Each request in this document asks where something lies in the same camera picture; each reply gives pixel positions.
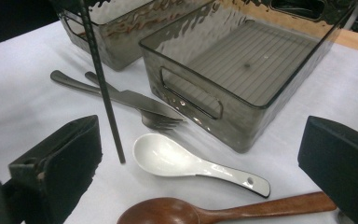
black rod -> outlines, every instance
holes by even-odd
[[[83,20],[84,29],[86,31],[86,37],[89,42],[89,50],[91,52],[92,61],[94,62],[94,67],[98,77],[98,82],[100,83],[101,94],[103,95],[103,102],[105,105],[106,114],[109,119],[109,124],[112,130],[113,137],[115,139],[118,158],[120,159],[120,163],[125,163],[126,159],[124,157],[120,136],[118,134],[115,114],[113,113],[112,103],[109,98],[109,92],[107,91],[106,84],[105,84],[105,78],[103,75],[103,65],[101,63],[100,54],[98,52],[97,41],[95,40],[94,32],[92,30],[89,10],[87,9],[84,0],[79,0],[79,2],[80,2],[81,18]]]

spoon bowl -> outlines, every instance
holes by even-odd
[[[117,224],[213,224],[248,217],[282,217],[335,210],[323,192],[315,192],[224,210],[205,210],[175,198],[156,198],[129,208]]]
[[[133,156],[142,169],[153,175],[204,175],[240,185],[266,198],[270,193],[266,179],[205,161],[159,133],[148,133],[138,138],[133,147]]]

fork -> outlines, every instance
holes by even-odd
[[[98,85],[98,79],[95,74],[93,74],[92,72],[88,72],[88,73],[86,73],[85,76],[90,81],[92,81],[93,83],[96,83]],[[51,73],[50,77],[52,80],[54,80],[60,84],[63,84],[65,86],[74,88],[79,91],[84,91],[87,93],[102,96],[101,90],[99,88],[79,82],[77,80],[74,80],[74,79],[68,77],[66,74],[62,73],[61,71],[58,71],[58,70],[53,71]],[[178,125],[180,122],[186,120],[183,116],[180,116],[175,111],[172,111],[175,113],[175,114],[173,114],[170,111],[171,109],[169,107],[167,107],[167,108],[170,110],[167,110],[164,108],[164,110],[161,110],[160,112],[158,112],[158,111],[154,112],[153,110],[141,109],[140,107],[142,107],[142,106],[132,104],[134,102],[129,102],[129,99],[127,99],[128,97],[127,98],[126,97],[123,98],[121,96],[117,97],[117,94],[119,94],[119,93],[122,93],[122,94],[131,93],[131,91],[129,91],[129,92],[119,91],[116,88],[114,88],[113,86],[111,86],[110,84],[108,84],[107,82],[105,84],[106,84],[106,88],[109,91],[109,96],[110,96],[111,100],[121,103],[123,105],[128,105],[128,106],[136,108],[142,115],[142,123],[144,124],[144,126],[150,128],[150,129],[157,130],[157,131],[168,131],[168,130],[176,127],[176,125]],[[135,92],[134,92],[133,94],[134,95],[130,95],[129,97],[131,97],[131,96],[135,97],[135,96],[137,96],[136,94],[139,94],[139,93],[135,94]],[[143,95],[142,95],[142,97],[144,97],[144,99],[147,99],[148,101],[152,100],[152,99],[147,98]]]

white table surface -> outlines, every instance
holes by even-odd
[[[142,59],[122,72],[103,68],[106,80],[118,89],[159,100],[149,89]],[[59,22],[0,43],[0,181],[10,179],[9,163],[62,125],[98,115],[103,161],[65,223],[113,224],[131,205],[156,197],[223,209],[317,191],[296,159],[307,117],[332,119],[358,131],[358,51],[335,44],[247,153],[236,153],[192,121],[165,133],[205,160],[266,178],[271,193],[264,199],[218,179],[146,173],[135,163],[132,145],[139,136],[154,131],[142,124],[136,110],[113,104],[127,160],[120,164],[102,98],[54,83],[49,75],[56,69],[85,82],[84,73],[94,71],[90,55],[70,42]],[[337,223],[336,215],[334,211],[246,223]]]

